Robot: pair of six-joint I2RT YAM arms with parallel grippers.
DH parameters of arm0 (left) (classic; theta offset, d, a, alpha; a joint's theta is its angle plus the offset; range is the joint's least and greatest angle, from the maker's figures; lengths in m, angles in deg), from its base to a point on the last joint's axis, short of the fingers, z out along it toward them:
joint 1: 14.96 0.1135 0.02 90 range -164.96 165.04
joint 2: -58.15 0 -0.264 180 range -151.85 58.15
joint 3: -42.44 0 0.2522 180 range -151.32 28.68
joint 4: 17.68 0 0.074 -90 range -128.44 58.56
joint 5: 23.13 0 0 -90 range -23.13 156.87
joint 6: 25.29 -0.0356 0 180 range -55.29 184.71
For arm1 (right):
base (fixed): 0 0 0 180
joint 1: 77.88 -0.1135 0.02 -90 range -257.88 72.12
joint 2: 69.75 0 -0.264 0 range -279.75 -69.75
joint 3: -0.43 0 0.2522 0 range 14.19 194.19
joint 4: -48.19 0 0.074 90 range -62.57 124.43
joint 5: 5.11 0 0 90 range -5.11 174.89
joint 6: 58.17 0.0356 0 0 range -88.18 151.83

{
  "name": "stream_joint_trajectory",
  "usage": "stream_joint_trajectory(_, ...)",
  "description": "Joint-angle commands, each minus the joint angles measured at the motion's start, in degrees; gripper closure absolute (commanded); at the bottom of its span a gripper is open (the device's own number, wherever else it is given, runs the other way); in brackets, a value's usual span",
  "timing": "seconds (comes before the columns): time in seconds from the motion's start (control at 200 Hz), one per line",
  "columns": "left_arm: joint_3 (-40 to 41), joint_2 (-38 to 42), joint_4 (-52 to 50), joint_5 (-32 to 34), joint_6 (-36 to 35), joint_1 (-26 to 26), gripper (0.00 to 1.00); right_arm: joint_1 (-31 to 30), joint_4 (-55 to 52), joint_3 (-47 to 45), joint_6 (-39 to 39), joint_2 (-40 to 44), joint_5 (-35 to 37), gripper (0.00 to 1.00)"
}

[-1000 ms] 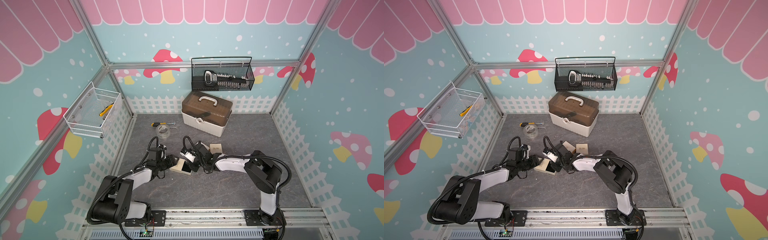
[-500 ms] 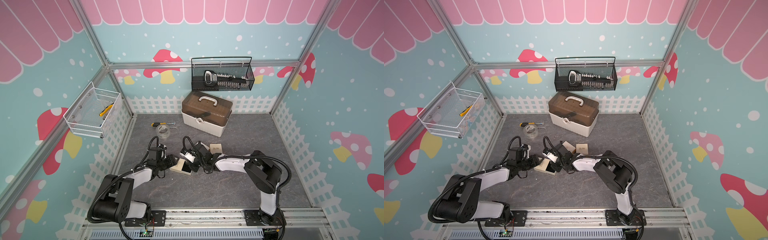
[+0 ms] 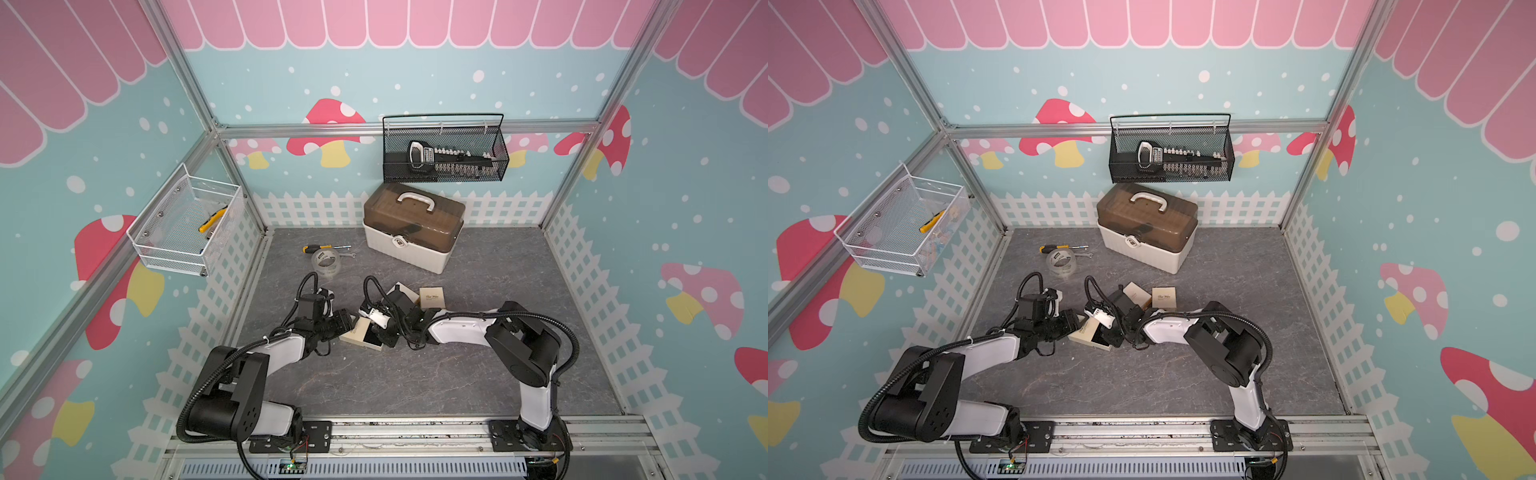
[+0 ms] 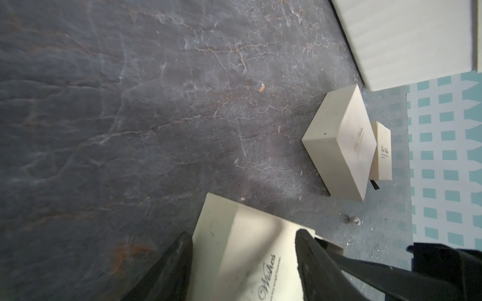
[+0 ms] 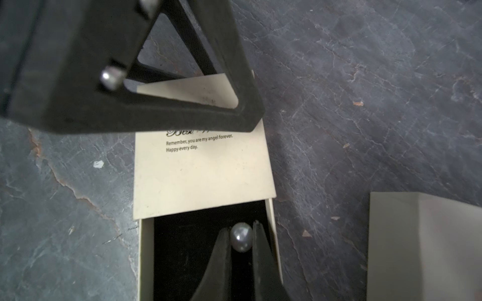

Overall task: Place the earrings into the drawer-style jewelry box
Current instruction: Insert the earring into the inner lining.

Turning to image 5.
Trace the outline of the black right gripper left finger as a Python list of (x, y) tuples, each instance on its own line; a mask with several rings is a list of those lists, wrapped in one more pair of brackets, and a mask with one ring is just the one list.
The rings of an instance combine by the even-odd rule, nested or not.
[(232, 246), (228, 228), (220, 230), (203, 278), (191, 301), (231, 300)]

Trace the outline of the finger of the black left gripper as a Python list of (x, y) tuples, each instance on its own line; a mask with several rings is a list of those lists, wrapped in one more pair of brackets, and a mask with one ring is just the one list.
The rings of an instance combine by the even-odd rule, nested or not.
[(57, 134), (254, 130), (265, 108), (230, 3), (189, 6), (238, 98), (235, 108), (125, 87), (125, 80), (178, 78), (138, 59), (159, 15), (168, 17), (203, 74), (216, 73), (179, 1), (2, 1), (1, 117)]

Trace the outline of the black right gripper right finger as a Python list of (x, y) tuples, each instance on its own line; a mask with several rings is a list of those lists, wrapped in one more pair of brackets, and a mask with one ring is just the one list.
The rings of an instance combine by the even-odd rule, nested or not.
[(255, 300), (291, 300), (281, 282), (277, 262), (271, 252), (263, 225), (259, 221), (255, 221), (252, 229), (252, 265)]

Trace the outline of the white pearl earring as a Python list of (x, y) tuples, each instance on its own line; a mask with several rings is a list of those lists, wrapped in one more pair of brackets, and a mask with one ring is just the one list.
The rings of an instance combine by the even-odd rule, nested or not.
[(231, 247), (239, 253), (246, 253), (253, 246), (253, 229), (244, 222), (236, 223), (230, 230)]

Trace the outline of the cream drawer-style jewelry box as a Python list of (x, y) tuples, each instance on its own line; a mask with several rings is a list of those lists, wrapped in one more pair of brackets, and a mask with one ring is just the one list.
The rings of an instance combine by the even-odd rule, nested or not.
[(218, 232), (239, 222), (261, 223), (279, 261), (276, 189), (262, 122), (251, 132), (138, 132), (135, 143), (138, 300), (189, 300)]

